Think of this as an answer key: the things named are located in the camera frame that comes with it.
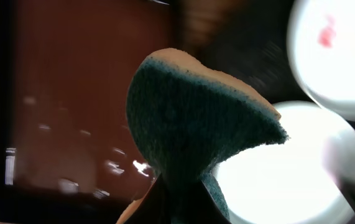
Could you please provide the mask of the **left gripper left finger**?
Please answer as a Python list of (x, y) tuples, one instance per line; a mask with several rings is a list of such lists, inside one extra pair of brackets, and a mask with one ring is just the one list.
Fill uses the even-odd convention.
[(147, 193), (130, 203), (122, 213), (122, 224), (171, 224), (168, 190), (157, 177)]

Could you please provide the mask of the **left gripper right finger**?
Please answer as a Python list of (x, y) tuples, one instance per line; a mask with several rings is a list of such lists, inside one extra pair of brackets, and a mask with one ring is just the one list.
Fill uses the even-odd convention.
[(192, 188), (192, 223), (194, 224), (230, 224), (216, 206), (203, 182)]

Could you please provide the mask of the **light blue plate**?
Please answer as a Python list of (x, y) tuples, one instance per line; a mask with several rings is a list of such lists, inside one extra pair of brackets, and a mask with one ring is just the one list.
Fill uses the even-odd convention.
[(355, 121), (355, 0), (297, 0), (287, 31), (293, 75), (318, 105)]
[(214, 169), (231, 222), (353, 222), (340, 189), (345, 180), (355, 182), (354, 128), (314, 103), (287, 101), (275, 108), (288, 140), (247, 149)]

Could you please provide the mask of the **green yellow sponge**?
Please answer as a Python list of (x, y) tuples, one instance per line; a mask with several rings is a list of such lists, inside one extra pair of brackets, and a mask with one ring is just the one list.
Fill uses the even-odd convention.
[(164, 180), (171, 224), (192, 223), (192, 188), (198, 182), (229, 220), (214, 167), (243, 150), (288, 139), (279, 112), (255, 89), (173, 48), (152, 52), (139, 65), (126, 117), (155, 180)]

